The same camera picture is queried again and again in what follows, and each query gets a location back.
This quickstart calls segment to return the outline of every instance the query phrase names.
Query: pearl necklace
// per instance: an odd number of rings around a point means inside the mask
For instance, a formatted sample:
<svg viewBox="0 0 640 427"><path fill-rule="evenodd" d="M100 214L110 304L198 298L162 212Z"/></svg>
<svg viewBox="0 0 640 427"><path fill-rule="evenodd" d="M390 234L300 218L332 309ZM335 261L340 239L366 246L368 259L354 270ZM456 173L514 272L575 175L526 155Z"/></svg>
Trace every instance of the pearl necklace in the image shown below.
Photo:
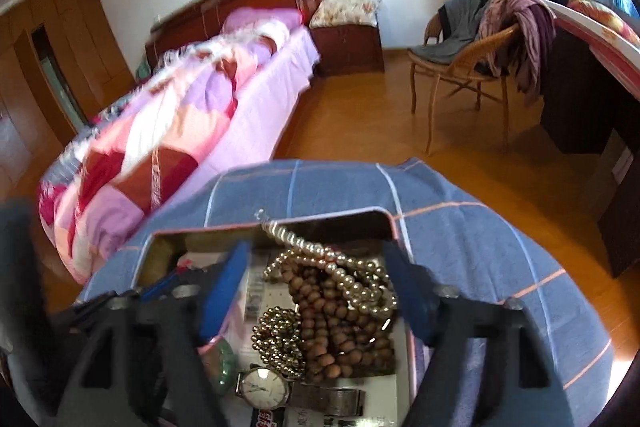
<svg viewBox="0 0 640 427"><path fill-rule="evenodd" d="M287 247L264 270L262 275L266 281L277 279L284 262L293 262L324 270L335 280L338 290L350 307L361 314L385 320L398 308L391 279L384 267L374 261L348 257L321 243L306 241L277 221L271 220L262 209L256 212L255 217L271 239Z"/></svg>

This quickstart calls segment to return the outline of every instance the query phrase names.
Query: wicker chair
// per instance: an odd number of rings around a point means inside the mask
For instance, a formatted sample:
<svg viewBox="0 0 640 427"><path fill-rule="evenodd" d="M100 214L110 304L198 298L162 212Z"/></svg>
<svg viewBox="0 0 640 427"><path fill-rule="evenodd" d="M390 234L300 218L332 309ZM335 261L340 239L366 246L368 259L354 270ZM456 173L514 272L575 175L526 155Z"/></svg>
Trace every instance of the wicker chair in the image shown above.
<svg viewBox="0 0 640 427"><path fill-rule="evenodd" d="M424 31L424 45L428 44L430 38L435 38L436 42L440 42L440 34L442 33L442 23L440 17L436 14L427 25ZM412 104L411 112L415 114L415 105L417 97L415 94L415 75L425 74L433 76L433 86L431 86L431 101L429 104L429 138L427 141L427 154L431 154L431 142L433 141L433 128L435 125L435 103L438 84L441 80L454 84L456 88L451 91L447 98L453 96L463 89L469 89L477 94L476 110L480 110L480 102L482 97L489 98L502 104L503 107L503 131L502 131L502 147L507 149L509 143L509 100L507 97L507 75L502 74L500 77L488 74L478 73L474 68L476 64L489 53L508 45L512 39L520 34L520 27L516 24L509 28L491 35L485 39L472 42L462 49L456 55L451 64L436 64L429 62L424 58L418 57L409 50L409 60L411 60L411 93ZM496 98L482 91L483 82L495 82L500 80L502 83L502 98Z"/></svg>

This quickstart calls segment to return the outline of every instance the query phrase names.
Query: wooden nightstand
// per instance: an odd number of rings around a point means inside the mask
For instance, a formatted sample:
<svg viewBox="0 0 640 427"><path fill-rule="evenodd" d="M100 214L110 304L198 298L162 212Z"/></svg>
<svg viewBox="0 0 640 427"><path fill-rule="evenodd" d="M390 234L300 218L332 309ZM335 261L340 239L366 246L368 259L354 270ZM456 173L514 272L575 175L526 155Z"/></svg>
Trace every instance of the wooden nightstand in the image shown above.
<svg viewBox="0 0 640 427"><path fill-rule="evenodd" d="M377 27L347 24L310 28L327 75L385 71Z"/></svg>

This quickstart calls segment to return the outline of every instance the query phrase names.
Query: metal mesh watch band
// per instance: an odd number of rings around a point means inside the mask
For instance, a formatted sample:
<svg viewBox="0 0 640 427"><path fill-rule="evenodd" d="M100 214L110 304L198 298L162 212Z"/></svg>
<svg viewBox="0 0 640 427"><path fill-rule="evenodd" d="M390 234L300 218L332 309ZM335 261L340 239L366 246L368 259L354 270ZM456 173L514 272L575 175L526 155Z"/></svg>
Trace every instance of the metal mesh watch band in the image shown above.
<svg viewBox="0 0 640 427"><path fill-rule="evenodd" d="M336 389L317 387L293 382L287 405L312 409L328 416L360 416L364 392L359 389Z"/></svg>

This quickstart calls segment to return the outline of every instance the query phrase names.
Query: watch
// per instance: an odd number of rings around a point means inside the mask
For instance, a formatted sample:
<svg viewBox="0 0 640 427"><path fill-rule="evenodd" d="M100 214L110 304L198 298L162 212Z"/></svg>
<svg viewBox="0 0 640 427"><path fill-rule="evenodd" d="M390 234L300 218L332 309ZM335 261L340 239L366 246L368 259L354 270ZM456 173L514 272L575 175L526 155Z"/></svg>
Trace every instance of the watch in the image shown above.
<svg viewBox="0 0 640 427"><path fill-rule="evenodd" d="M269 367L255 367L238 374L236 394L254 409L279 407L312 409L328 416L361 416L364 391L318 387L286 380Z"/></svg>

